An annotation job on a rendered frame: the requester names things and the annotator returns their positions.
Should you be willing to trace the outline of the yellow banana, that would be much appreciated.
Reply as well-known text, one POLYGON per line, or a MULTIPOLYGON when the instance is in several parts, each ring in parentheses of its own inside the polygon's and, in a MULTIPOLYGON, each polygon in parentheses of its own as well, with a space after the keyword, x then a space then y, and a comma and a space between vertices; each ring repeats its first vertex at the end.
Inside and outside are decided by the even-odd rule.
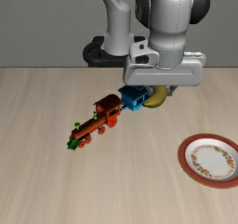
POLYGON ((165 86, 147 86, 147 91, 149 97, 144 101, 144 107, 156 108, 164 103, 167 96, 165 86))

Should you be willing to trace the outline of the red-rimmed white plate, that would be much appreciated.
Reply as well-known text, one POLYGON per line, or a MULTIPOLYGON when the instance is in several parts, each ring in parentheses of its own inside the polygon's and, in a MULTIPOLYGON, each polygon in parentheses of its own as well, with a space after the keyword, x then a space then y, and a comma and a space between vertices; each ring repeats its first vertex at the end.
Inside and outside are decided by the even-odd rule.
POLYGON ((178 162, 195 181, 208 187, 238 186, 238 144, 214 134, 196 134, 178 148, 178 162))

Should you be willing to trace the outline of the red toy train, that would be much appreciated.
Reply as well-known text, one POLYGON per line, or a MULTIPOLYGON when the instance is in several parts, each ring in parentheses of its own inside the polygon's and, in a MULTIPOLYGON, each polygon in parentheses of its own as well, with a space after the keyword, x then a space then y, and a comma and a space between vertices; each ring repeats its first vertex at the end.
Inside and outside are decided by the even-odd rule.
POLYGON ((67 143, 69 150, 84 148, 91 142, 91 134, 97 131, 100 135, 106 131, 106 126, 113 128, 117 124, 118 116, 125 109, 132 112, 142 107, 143 102, 149 97, 145 86, 123 86, 118 89, 121 97, 110 94, 94 103, 93 117, 83 124, 76 122, 74 130, 67 143))

